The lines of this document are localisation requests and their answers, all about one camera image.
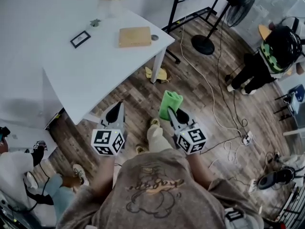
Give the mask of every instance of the picture frame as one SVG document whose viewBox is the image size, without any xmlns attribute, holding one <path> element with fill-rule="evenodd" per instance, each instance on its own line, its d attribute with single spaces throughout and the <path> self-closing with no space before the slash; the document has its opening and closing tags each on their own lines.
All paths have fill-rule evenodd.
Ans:
<svg viewBox="0 0 305 229">
<path fill-rule="evenodd" d="M 91 35 L 89 35 L 87 31 L 83 31 L 80 34 L 78 34 L 76 37 L 74 37 L 70 42 L 74 48 L 77 48 L 80 45 L 82 45 L 85 41 L 87 41 L 90 37 Z"/>
</svg>

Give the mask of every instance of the standing fan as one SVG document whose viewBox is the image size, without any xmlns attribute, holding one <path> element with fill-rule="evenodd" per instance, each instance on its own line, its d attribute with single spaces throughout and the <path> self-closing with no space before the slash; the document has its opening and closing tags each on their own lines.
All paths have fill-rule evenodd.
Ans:
<svg viewBox="0 0 305 229">
<path fill-rule="evenodd" d="M 229 27 L 234 27 L 238 25 L 248 14 L 255 0 L 227 0 L 228 4 L 223 10 L 222 14 L 218 18 L 217 22 L 211 29 L 209 35 L 207 37 L 202 35 L 195 35 L 192 37 L 192 45 L 193 47 L 200 53 L 205 55 L 213 54 L 215 51 L 215 46 L 213 42 L 210 40 L 211 35 L 214 30 L 216 30 L 219 22 L 226 14 L 229 9 L 227 16 L 227 23 Z"/>
</svg>

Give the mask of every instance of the white table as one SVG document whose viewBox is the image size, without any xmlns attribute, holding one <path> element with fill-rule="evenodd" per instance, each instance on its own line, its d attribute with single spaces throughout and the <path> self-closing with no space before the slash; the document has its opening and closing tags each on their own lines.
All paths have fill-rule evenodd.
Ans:
<svg viewBox="0 0 305 229">
<path fill-rule="evenodd" d="M 119 17 L 104 19 L 99 27 L 86 26 L 71 16 L 69 24 L 61 23 L 43 46 L 42 65 L 46 75 L 71 120 L 77 125 L 83 118 L 97 122 L 89 112 L 134 71 L 155 57 L 151 82 L 157 79 L 167 46 L 174 39 L 131 11 Z M 159 36 L 151 46 L 119 48 L 119 30 L 149 26 Z M 86 30 L 86 42 L 74 48 L 70 40 Z"/>
</svg>

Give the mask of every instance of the black stand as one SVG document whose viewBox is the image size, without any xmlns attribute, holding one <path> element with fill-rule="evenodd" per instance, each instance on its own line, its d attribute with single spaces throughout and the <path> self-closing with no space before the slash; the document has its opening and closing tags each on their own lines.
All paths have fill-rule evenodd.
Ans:
<svg viewBox="0 0 305 229">
<path fill-rule="evenodd" d="M 174 18 L 175 13 L 176 13 L 177 5 L 178 5 L 178 3 L 180 3 L 180 2 L 184 2 L 184 0 L 182 0 L 182 1 L 174 0 L 172 12 L 171 12 L 171 15 L 170 15 L 170 19 L 169 19 L 169 21 L 168 21 L 168 25 L 167 25 L 165 28 L 163 28 L 163 30 L 165 30 L 168 34 L 169 34 L 170 32 L 172 32 L 173 30 L 177 29 L 178 27 L 184 25 L 185 23 L 187 23 L 187 22 L 189 22 L 189 21 L 191 21 L 191 20 L 193 20 L 193 19 L 195 19 L 195 18 L 198 18 L 198 17 L 199 17 L 200 19 L 202 19 L 203 21 L 205 21 L 207 24 L 213 26 L 213 25 L 208 21 L 208 19 L 209 19 L 211 13 L 216 14 L 215 11 L 214 11 L 214 8 L 215 8 L 215 6 L 216 6 L 218 0 L 215 0 L 213 6 L 212 6 L 211 8 L 203 9 L 203 10 L 200 10 L 200 11 L 198 11 L 198 12 L 195 12 L 195 13 L 189 15 L 189 16 L 186 16 L 185 21 L 184 21 L 183 23 L 176 24 L 176 25 L 173 27 L 173 25 L 175 24 L 175 22 L 173 23 L 173 18 Z M 207 13 L 207 12 L 208 12 L 207 17 L 206 17 L 206 18 L 203 18 L 202 15 L 205 14 L 205 13 Z M 213 31 L 214 31 L 214 30 L 217 30 L 217 26 L 213 26 L 212 30 L 213 30 Z M 180 59 L 179 59 L 175 54 L 173 54 L 171 51 L 166 50 L 166 52 L 167 52 L 169 55 L 171 55 L 171 56 L 176 60 L 176 61 L 175 61 L 176 64 L 179 64 L 179 63 L 181 62 Z"/>
<path fill-rule="evenodd" d="M 198 52 L 205 55 L 213 54 L 213 52 L 215 51 L 215 46 L 213 42 L 210 40 L 210 37 L 213 34 L 213 32 L 217 29 L 219 22 L 224 17 L 229 7 L 230 4 L 228 3 L 207 37 L 202 35 L 195 35 L 192 37 L 192 45 Z"/>
</svg>

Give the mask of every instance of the wooden floor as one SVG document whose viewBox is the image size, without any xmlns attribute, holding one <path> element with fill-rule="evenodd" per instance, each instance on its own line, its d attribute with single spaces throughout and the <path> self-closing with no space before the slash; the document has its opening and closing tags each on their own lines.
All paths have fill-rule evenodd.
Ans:
<svg viewBox="0 0 305 229">
<path fill-rule="evenodd" d="M 210 27 L 202 20 L 197 19 L 185 25 L 183 52 L 184 56 L 202 72 L 213 88 L 215 96 L 215 114 L 219 122 L 226 127 L 235 128 L 229 111 L 222 99 L 222 94 L 217 81 L 217 58 L 220 55 L 220 28 L 211 37 L 215 44 L 215 53 L 212 56 L 205 56 L 195 51 L 191 45 L 190 39 L 196 34 L 207 34 Z M 126 149 L 117 157 L 117 163 L 122 164 L 125 160 L 135 156 L 134 147 L 136 144 L 145 141 L 145 127 L 147 121 L 152 116 L 158 115 L 159 106 L 165 90 L 176 91 L 183 95 L 183 107 L 193 112 L 200 125 L 208 135 L 207 148 L 213 147 L 226 139 L 238 136 L 235 130 L 228 130 L 220 127 L 213 115 L 213 98 L 210 87 L 204 78 L 198 74 L 181 56 L 180 42 L 182 37 L 181 28 L 176 29 L 172 36 L 176 42 L 169 49 L 181 58 L 179 65 L 168 55 L 165 55 L 163 67 L 165 67 L 173 79 L 169 83 L 151 84 L 145 77 L 144 66 L 132 74 L 115 90 L 113 90 L 102 102 L 100 102 L 92 111 L 100 115 L 110 104 L 123 100 L 126 108 L 126 130 L 128 138 Z M 234 112 L 233 94 L 225 89 L 224 77 L 242 63 L 243 55 L 248 52 L 245 42 L 236 35 L 231 29 L 224 26 L 222 41 L 222 56 L 219 61 L 220 85 L 224 91 L 224 97 L 231 111 Z M 263 174 L 264 151 L 279 151 L 282 155 L 290 154 L 287 140 L 282 136 L 284 131 L 293 129 L 293 121 L 286 120 L 279 122 L 279 116 L 273 112 L 282 105 L 280 101 L 274 101 L 280 95 L 276 84 L 272 83 L 259 89 L 255 95 L 244 96 L 240 91 L 236 92 L 236 108 L 240 119 L 246 118 L 248 121 L 246 131 L 251 130 L 254 134 L 255 142 L 249 146 L 240 146 L 240 139 L 232 140 L 232 152 L 230 143 L 220 144 L 213 150 L 202 155 L 203 161 L 211 166 L 211 170 L 219 177 L 232 178 L 248 184 L 253 178 L 258 178 Z M 49 162 L 45 162 L 43 167 L 47 173 L 60 172 L 64 175 L 72 175 L 72 165 L 81 164 L 89 177 L 95 174 L 98 165 L 97 156 L 90 147 L 92 129 L 95 124 L 83 120 L 77 126 L 73 124 L 68 115 L 64 113 L 51 127 L 50 132 L 58 144 L 58 148 L 51 155 Z M 173 130 L 168 122 L 162 121 L 164 135 L 172 142 L 171 136 Z M 300 140 L 293 140 L 294 152 L 301 152 L 299 147 Z M 236 163 L 232 161 L 236 153 Z M 37 168 L 36 175 L 43 179 L 41 170 Z M 234 179 L 231 180 L 259 209 L 263 206 L 263 215 L 268 218 L 274 218 L 279 212 L 281 206 L 287 200 L 290 193 L 290 185 L 280 187 L 279 190 L 268 189 L 257 191 L 251 197 L 247 194 L 247 186 Z"/>
</svg>

